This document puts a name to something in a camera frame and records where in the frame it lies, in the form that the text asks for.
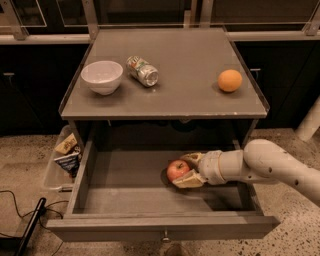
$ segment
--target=table top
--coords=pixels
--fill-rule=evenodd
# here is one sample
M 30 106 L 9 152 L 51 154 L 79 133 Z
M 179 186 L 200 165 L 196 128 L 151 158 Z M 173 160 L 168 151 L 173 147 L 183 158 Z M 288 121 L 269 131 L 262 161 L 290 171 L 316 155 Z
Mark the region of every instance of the table top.
M 144 87 L 125 63 L 141 56 L 159 71 L 158 83 Z M 80 77 L 62 109 L 65 120 L 152 120 L 264 118 L 267 110 L 225 32 L 220 28 L 100 30 L 84 65 L 113 60 L 124 68 L 119 88 L 102 96 Z M 241 87 L 225 93 L 219 74 L 236 69 Z

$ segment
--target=gray table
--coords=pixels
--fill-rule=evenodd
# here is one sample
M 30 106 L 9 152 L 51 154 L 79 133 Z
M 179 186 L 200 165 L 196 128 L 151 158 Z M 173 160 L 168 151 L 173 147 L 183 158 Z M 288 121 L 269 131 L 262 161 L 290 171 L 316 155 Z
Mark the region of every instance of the gray table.
M 229 131 L 235 123 L 254 124 L 252 120 L 267 115 L 224 31 L 101 30 L 84 64 L 114 60 L 125 67 L 131 55 L 158 68 L 157 85 L 145 88 L 125 73 L 113 94 L 101 96 L 79 77 L 71 84 L 62 117 L 74 133 L 82 123 L 95 124 L 84 139 L 64 219 L 50 220 L 47 227 L 64 241 L 265 236 L 279 222 L 263 215 L 251 185 L 179 191 L 164 178 L 170 160 L 185 152 L 233 146 L 235 136 Z M 243 84 L 234 93 L 223 93 L 217 77 L 229 68 L 242 73 Z M 198 124 L 210 126 L 181 132 L 173 125 L 155 124 L 175 119 L 198 119 Z M 212 125 L 210 119 L 217 120 Z M 111 125 L 103 120 L 111 120 Z

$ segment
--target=cable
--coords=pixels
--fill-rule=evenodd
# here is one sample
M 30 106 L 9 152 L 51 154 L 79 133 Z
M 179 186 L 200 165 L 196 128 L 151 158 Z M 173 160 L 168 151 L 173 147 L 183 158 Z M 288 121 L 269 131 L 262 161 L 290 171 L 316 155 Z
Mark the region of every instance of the cable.
M 0 232 L 0 235 L 4 236 L 4 237 L 8 237 L 8 238 L 20 238 L 18 236 L 10 236 L 10 235 L 6 235 Z
M 51 212 L 58 213 L 58 214 L 60 215 L 61 219 L 63 219 L 63 215 L 62 215 L 60 212 L 55 211 L 55 210 L 52 210 L 52 209 L 47 209 L 47 208 L 46 208 L 46 210 L 47 210 L 47 211 L 51 211 Z
M 18 216 L 22 219 L 23 216 L 19 213 L 18 205 L 17 205 L 17 201 L 16 201 L 16 196 L 14 195 L 14 193 L 12 191 L 10 191 L 10 190 L 1 190 L 0 193 L 10 193 L 13 196 L 13 201 L 14 201 L 14 205 L 15 205 L 15 208 L 16 208 L 16 212 L 17 212 Z
M 19 212 L 19 210 L 18 210 L 18 205 L 17 205 L 17 200 L 16 200 L 15 194 L 14 194 L 11 190 L 0 190 L 0 194 L 1 194 L 1 193 L 10 193 L 10 194 L 12 195 L 16 212 L 17 212 L 18 216 L 19 216 L 21 219 L 23 219 L 23 218 L 25 218 L 26 216 L 28 216 L 29 214 L 32 214 L 32 213 L 35 212 L 35 211 L 30 211 L 30 212 L 28 212 L 28 213 L 26 213 L 26 214 L 24 214 L 24 215 L 21 215 L 20 212 Z M 44 211 L 43 211 L 43 213 L 42 213 L 41 215 L 43 215 L 46 211 L 52 211 L 52 212 L 55 212 L 55 213 L 59 214 L 59 215 L 60 215 L 60 218 L 63 219 L 63 215 L 62 215 L 60 212 L 55 211 L 55 210 L 52 210 L 52 209 L 49 209 L 48 207 L 50 207 L 50 206 L 52 206 L 52 205 L 55 205 L 55 204 L 58 204 L 58 203 L 68 203 L 68 202 L 69 202 L 69 201 L 67 201 L 67 200 L 61 200 L 61 201 L 57 201 L 57 202 L 48 204 L 48 205 L 45 207 L 45 209 L 44 209 Z M 42 228 L 49 230 L 48 228 L 46 228 L 46 227 L 42 224 L 40 218 L 39 218 L 39 224 L 40 224 L 40 226 L 41 226 Z M 9 238 L 18 238 L 18 239 L 21 238 L 21 237 L 6 235 L 6 234 L 1 233 L 1 232 L 0 232 L 0 235 L 1 235 L 1 236 L 4 236 L 4 237 L 9 237 Z
M 62 241 L 61 244 L 59 245 L 58 249 L 57 249 L 51 256 L 54 256 L 54 255 L 60 250 L 62 244 L 63 244 L 63 241 Z

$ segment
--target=can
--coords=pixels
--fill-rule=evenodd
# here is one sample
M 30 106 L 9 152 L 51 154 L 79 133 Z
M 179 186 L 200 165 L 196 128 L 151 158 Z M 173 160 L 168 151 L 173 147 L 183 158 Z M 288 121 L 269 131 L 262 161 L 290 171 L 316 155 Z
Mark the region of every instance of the can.
M 130 75 L 146 87 L 158 82 L 158 70 L 140 56 L 131 56 L 127 59 L 127 70 Z

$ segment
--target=black cabinet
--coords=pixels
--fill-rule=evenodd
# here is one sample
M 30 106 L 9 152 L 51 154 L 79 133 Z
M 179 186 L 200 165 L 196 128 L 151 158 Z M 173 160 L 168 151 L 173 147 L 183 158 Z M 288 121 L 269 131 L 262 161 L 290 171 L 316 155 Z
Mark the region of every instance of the black cabinet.
M 258 128 L 296 128 L 320 94 L 320 42 L 237 42 L 270 104 Z
M 0 46 L 0 135 L 59 133 L 59 105 L 87 48 Z

